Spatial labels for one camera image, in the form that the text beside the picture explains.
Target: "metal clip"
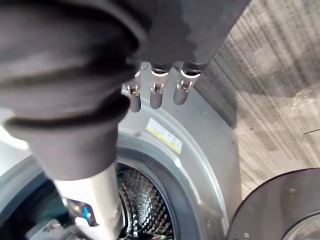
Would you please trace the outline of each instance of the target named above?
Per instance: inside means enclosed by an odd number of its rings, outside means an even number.
[[[190,92],[192,86],[193,86],[193,82],[192,81],[187,81],[185,83],[185,81],[183,81],[183,80],[181,80],[181,81],[178,80],[178,83],[176,85],[176,87],[178,89],[185,90],[186,93]]]
[[[135,95],[135,96],[139,97],[140,96],[140,88],[138,85],[134,85],[134,86],[128,85],[126,87],[126,93],[128,94],[128,96]]]
[[[161,83],[153,83],[151,85],[151,92],[159,92],[160,94],[164,93],[165,85]]]

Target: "label sticker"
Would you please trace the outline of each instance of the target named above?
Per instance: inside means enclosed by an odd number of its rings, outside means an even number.
[[[178,154],[181,154],[182,141],[175,135],[165,129],[160,123],[150,117],[149,122],[145,128],[149,133],[160,139],[170,148],[175,150]]]

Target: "floor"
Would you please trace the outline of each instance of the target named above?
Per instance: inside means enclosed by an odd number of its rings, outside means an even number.
[[[252,0],[196,89],[237,135],[243,197],[320,167],[320,1]]]

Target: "white surface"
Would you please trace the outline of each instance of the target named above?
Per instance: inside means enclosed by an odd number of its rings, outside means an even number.
[[[0,176],[31,154],[25,141],[11,137],[2,126],[12,115],[12,111],[0,108]]]

